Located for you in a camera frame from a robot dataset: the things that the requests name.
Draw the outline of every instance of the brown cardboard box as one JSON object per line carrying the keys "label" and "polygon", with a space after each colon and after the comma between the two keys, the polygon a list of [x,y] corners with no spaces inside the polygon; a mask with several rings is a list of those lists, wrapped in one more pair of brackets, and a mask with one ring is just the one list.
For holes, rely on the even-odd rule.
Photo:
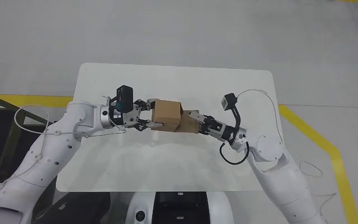
{"label": "brown cardboard box", "polygon": [[156,100],[155,108],[152,112],[152,121],[163,123],[164,126],[152,128],[163,132],[199,132],[199,124],[196,120],[189,117],[192,110],[183,110],[180,102]]}

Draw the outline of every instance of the circular joint cover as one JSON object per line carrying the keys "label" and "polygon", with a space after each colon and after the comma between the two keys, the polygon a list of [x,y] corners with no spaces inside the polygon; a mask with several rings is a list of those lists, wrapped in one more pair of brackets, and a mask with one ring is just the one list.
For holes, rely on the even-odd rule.
{"label": "circular joint cover", "polygon": [[256,154],[260,159],[271,162],[277,161],[284,153],[281,140],[274,136],[261,136],[257,140]]}

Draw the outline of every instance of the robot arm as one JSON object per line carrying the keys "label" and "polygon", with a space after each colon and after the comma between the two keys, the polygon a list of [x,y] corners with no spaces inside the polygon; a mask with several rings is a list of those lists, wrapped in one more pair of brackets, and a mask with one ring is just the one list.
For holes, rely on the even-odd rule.
{"label": "robot arm", "polygon": [[133,102],[133,89],[128,86],[121,86],[115,98],[107,99],[107,105],[70,102],[62,119],[48,127],[14,174],[0,184],[1,223],[31,222],[37,200],[77,152],[82,137],[117,125],[139,131],[163,125],[140,118],[140,112],[152,109],[153,102]]}
{"label": "robot arm", "polygon": [[[233,94],[225,95],[222,101],[224,110],[230,109],[233,112],[235,127],[195,111],[190,117],[199,122],[200,133],[222,142],[227,141],[237,152],[246,151],[245,158],[247,157],[263,191],[290,224],[326,224],[313,203],[306,179],[281,140],[271,136],[248,140],[246,130],[239,127],[240,117],[235,107],[236,101]],[[277,161],[277,164],[266,171],[261,170],[257,164],[273,161]]]}

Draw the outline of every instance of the white table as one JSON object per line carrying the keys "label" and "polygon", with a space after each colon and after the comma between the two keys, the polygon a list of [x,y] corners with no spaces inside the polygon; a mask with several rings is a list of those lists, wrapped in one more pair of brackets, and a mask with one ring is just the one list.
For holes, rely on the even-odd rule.
{"label": "white table", "polygon": [[[223,96],[262,89],[274,101],[279,116],[269,71],[85,63],[79,71],[74,100],[105,104],[102,96],[115,96],[121,85],[134,89],[134,100],[180,101],[184,110],[199,109],[230,125],[234,125],[234,117],[231,111],[223,111]],[[266,96],[247,92],[237,107],[249,137],[278,136],[274,109]],[[144,118],[150,115],[143,113]],[[201,134],[150,129],[82,139],[81,148],[58,175],[56,186],[65,192],[262,190],[249,164],[227,164],[219,154],[220,145]],[[243,157],[243,153],[227,148],[224,154],[232,161]]]}

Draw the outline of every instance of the gray floor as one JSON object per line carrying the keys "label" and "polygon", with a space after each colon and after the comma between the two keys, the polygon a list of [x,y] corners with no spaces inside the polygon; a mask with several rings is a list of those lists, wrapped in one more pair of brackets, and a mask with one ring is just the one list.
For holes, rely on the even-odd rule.
{"label": "gray floor", "polygon": [[[72,96],[85,62],[271,71],[279,104],[297,105],[289,108],[340,149],[357,203],[358,3],[0,2],[0,94]],[[312,191],[338,192],[328,155],[281,122],[294,158],[324,171],[308,178]],[[263,192],[228,196],[236,223],[285,223]],[[339,195],[322,211],[330,224],[346,223]]]}

